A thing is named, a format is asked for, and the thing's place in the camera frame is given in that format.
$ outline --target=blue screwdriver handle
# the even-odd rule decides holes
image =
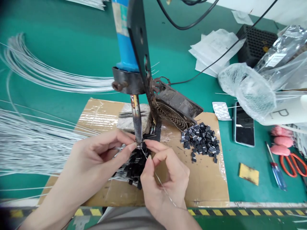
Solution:
[[[284,177],[282,176],[281,170],[279,169],[277,163],[271,162],[271,165],[278,187],[281,190],[287,191],[287,185],[285,183]]]

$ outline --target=orange scissors handle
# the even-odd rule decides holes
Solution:
[[[296,172],[298,172],[300,175],[302,175],[302,176],[304,176],[304,177],[307,177],[307,165],[305,164],[305,162],[304,162],[301,158],[299,158],[297,155],[295,155],[295,154],[293,154],[293,153],[290,153],[290,157],[291,157],[292,162],[293,162],[293,164],[294,164],[294,166],[295,166],[295,168],[294,168],[294,167],[293,167],[293,164],[292,164],[292,162],[291,162],[291,160],[290,160],[290,158],[289,158],[289,156],[285,157],[286,160],[287,160],[287,162],[288,162],[288,165],[289,165],[290,168],[291,168],[291,171],[292,171],[292,174],[291,174],[290,172],[288,172],[288,170],[287,170],[286,167],[285,167],[285,164],[284,164],[284,157],[285,157],[285,156],[280,156],[279,160],[280,160],[280,164],[281,164],[282,169],[285,171],[285,173],[286,173],[287,175],[289,175],[290,177],[297,177],[297,173],[296,173]],[[305,173],[303,173],[303,172],[300,170],[300,168],[298,167],[298,165],[297,165],[297,163],[296,163],[296,161],[295,161],[295,158],[303,165],[304,170],[305,170]]]

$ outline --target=smartphone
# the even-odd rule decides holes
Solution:
[[[239,102],[236,102],[235,106],[233,113],[233,141],[238,144],[255,147],[254,119],[243,110]]]

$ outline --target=bolt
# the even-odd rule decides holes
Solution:
[[[125,82],[125,81],[124,81],[122,84],[121,84],[121,83],[118,83],[117,81],[114,81],[114,82],[112,83],[113,89],[114,89],[115,91],[118,91],[118,92],[121,92],[122,89],[125,88],[125,87],[127,87],[127,86],[128,86],[128,84],[127,84],[127,82]]]

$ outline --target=white plastic container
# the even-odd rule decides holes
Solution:
[[[307,122],[307,95],[286,99],[261,124],[269,126],[303,122]]]

